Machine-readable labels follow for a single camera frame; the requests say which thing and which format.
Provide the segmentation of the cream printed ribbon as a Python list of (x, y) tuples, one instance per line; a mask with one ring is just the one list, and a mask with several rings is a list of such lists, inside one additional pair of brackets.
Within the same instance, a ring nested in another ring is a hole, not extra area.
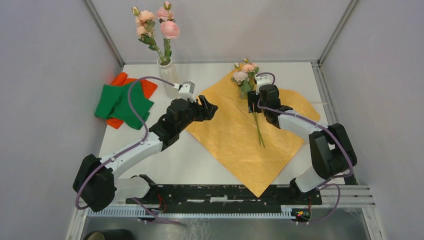
[(312, 105), (326, 106), (326, 105), (328, 105), (328, 102), (310, 101), (310, 104), (312, 104)]

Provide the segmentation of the pink artificial flower bouquet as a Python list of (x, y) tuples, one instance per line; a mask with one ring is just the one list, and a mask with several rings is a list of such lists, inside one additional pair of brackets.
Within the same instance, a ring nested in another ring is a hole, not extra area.
[(248, 58), (244, 58), (241, 62), (234, 63), (235, 72), (232, 74), (231, 80), (239, 87), (239, 97), (247, 99), (248, 92), (255, 89), (255, 75), (259, 72), (256, 63), (250, 62)]

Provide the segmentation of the single artificial flower stem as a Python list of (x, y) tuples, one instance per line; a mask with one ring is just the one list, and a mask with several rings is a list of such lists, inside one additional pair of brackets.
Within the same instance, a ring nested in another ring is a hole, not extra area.
[(131, 7), (131, 12), (135, 16), (138, 40), (141, 43), (148, 45), (150, 50), (157, 52), (160, 64), (168, 64), (169, 60), (162, 53), (155, 40), (155, 14), (148, 10), (140, 11), (136, 6)]

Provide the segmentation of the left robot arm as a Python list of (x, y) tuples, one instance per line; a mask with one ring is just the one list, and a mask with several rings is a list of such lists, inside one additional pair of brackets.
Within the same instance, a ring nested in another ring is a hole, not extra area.
[(217, 110), (218, 106), (207, 101), (204, 95), (199, 95), (195, 101), (174, 99), (166, 113), (148, 129), (145, 138), (103, 157), (86, 156), (72, 185), (77, 193), (76, 208), (83, 209), (80, 200), (94, 212), (102, 211), (114, 201), (129, 198), (139, 198), (145, 204), (153, 203), (157, 190), (147, 177), (121, 178), (121, 175), (142, 160), (170, 147), (192, 122), (212, 120)]

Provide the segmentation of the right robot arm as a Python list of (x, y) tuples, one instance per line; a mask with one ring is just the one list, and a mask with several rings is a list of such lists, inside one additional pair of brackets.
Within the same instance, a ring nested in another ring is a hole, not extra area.
[(351, 176), (358, 160), (342, 124), (324, 125), (311, 120), (292, 107), (283, 105), (279, 95), (273, 84), (249, 91), (248, 110), (262, 113), (269, 124), (295, 134), (309, 145), (311, 167), (290, 181), (288, 191), (293, 203), (302, 204), (309, 198), (311, 190), (332, 179)]

